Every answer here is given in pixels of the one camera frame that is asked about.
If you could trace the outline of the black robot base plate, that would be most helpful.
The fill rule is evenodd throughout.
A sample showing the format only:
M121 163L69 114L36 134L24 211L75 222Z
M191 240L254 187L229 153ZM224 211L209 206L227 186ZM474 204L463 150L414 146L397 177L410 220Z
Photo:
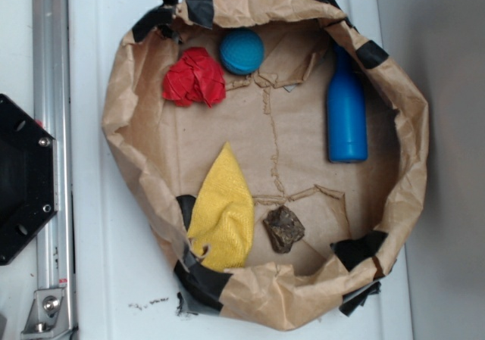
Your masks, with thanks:
M55 139L1 95L1 265L56 214Z

